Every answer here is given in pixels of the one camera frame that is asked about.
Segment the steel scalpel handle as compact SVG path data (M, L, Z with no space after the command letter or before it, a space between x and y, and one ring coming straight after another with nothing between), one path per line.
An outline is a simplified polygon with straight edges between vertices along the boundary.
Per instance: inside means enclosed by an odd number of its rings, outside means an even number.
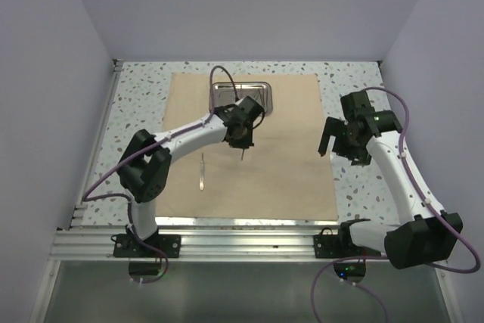
M200 158L199 189L200 191L204 191L204 188L205 188L205 163L204 163L204 153L202 153Z

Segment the beige cloth wrap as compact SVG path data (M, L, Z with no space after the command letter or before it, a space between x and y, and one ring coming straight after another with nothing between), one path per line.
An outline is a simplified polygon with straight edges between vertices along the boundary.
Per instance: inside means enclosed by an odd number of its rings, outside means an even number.
M338 218L329 157L318 154L324 110L315 75L236 75L267 82L272 112L241 152L210 145L178 160L156 200L163 217L329 220ZM199 189L204 153L205 188Z

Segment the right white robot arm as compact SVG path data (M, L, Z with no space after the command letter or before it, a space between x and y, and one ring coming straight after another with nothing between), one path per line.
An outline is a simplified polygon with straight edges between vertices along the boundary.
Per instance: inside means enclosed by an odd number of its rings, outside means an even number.
M383 253L397 269L449 258L463 222L457 213L447 213L429 190L405 143L408 125L391 110L375 110L365 90L344 95L340 103L344 118L326 119L318 153L332 151L353 166L375 162L396 204L399 222L343 222L335 247L348 257L364 249Z

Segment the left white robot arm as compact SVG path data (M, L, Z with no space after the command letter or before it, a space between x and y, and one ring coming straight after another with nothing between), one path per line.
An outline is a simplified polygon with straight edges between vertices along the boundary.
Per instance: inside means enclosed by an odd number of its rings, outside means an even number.
M225 142L245 150L253 146L254 122L265 117L264 107L246 96L233 104L215 107L200 119L177 129L134 134L116 174L129 196L130 247L139 256L157 248L155 200L166 187L169 169L181 158L211 144Z

